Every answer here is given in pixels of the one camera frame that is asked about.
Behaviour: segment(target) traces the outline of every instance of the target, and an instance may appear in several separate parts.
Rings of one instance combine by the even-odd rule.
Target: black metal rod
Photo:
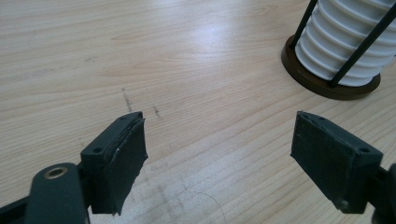
[[[309,2],[309,5],[306,8],[303,18],[300,21],[300,25],[298,25],[297,31],[294,34],[294,38],[289,45],[290,48],[294,49],[296,47],[297,42],[300,39],[300,36],[303,33],[303,30],[306,26],[306,23],[309,20],[309,17],[311,17],[312,11],[314,10],[315,6],[317,5],[317,2],[318,2],[318,0],[311,0],[311,2]]]
[[[345,76],[349,69],[358,61],[358,59],[363,55],[363,53],[373,45],[376,39],[387,29],[390,23],[396,18],[396,3],[392,8],[385,14],[378,25],[372,30],[372,32],[367,35],[367,37],[361,42],[355,52],[349,57],[349,59],[344,63],[340,70],[335,74],[332,80],[329,82],[330,87],[335,87],[338,82]]]

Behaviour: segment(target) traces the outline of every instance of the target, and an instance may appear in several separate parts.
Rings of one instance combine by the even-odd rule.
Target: wooden table
[[[0,3],[0,205],[143,111],[149,159],[122,216],[92,223],[370,223],[343,215],[290,157],[298,110],[396,161],[395,63],[368,97],[306,90],[280,61],[302,0]]]

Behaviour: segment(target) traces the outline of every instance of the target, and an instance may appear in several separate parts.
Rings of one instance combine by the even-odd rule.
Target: black scratch mark
[[[157,115],[158,119],[163,120],[163,118],[160,115],[160,111],[157,109],[157,107],[154,105],[152,108],[154,109],[155,115]]]
[[[27,45],[29,45],[29,48],[32,49],[32,39],[35,36],[35,31],[33,31],[33,34],[29,37],[29,40],[27,41]]]
[[[29,74],[29,75],[31,75],[31,76],[40,76],[40,75],[45,75],[47,73],[54,72],[54,71],[55,71],[54,69],[45,68],[45,69],[41,69],[41,70],[35,71],[35,72],[33,72],[32,74]]]
[[[160,192],[161,194],[161,199],[163,201],[163,203],[165,204],[166,207],[166,211],[167,214],[169,215],[169,217],[171,218],[171,223],[177,223],[177,216],[175,215],[175,213],[172,211],[172,206],[169,204],[165,193],[164,193],[164,187],[163,186],[158,186],[157,190]]]
[[[98,57],[91,57],[91,58],[88,58],[88,59],[84,60],[84,62],[86,62],[86,63],[94,63],[95,59],[97,59],[97,58]]]
[[[190,192],[190,193],[202,194],[202,195],[205,195],[205,196],[211,198],[211,199],[218,205],[218,207],[219,207],[219,209],[220,209],[220,211],[221,211],[221,213],[222,213],[222,216],[223,216],[223,218],[224,218],[224,223],[227,224],[227,219],[225,218],[224,211],[222,210],[222,207],[221,207],[220,203],[219,203],[215,198],[213,198],[212,196],[210,196],[210,195],[207,194],[207,193],[203,193],[203,192],[199,192],[199,191],[195,191],[195,190],[184,190],[184,191],[181,191],[179,194],[181,194],[181,193],[188,193],[188,192]]]
[[[78,138],[78,141],[79,141],[79,144],[80,144],[82,147],[85,147],[84,144],[82,143],[82,138],[79,137],[79,138]]]
[[[128,108],[128,112],[129,112],[129,113],[132,113],[132,111],[133,111],[133,110],[132,110],[132,103],[131,103],[131,101],[129,100],[129,97],[126,95],[125,89],[122,88],[121,90],[123,91],[123,97],[124,97],[124,101],[125,101],[126,107]]]

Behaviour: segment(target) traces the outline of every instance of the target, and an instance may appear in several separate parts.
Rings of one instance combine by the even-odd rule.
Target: white cylinder
[[[296,46],[300,63],[331,80],[396,0],[319,0]],[[364,86],[396,54],[396,20],[367,49],[339,84]]]

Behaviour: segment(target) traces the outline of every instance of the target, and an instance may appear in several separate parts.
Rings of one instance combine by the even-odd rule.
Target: brown base
[[[288,39],[285,47],[282,50],[282,63],[289,74],[298,83],[312,92],[334,100],[357,100],[367,96],[370,94],[370,92],[378,87],[381,81],[381,76],[379,74],[373,77],[371,82],[361,87],[347,87],[337,85],[336,87],[331,88],[328,85],[327,80],[313,75],[298,61],[294,49],[289,47],[293,37],[294,35]]]

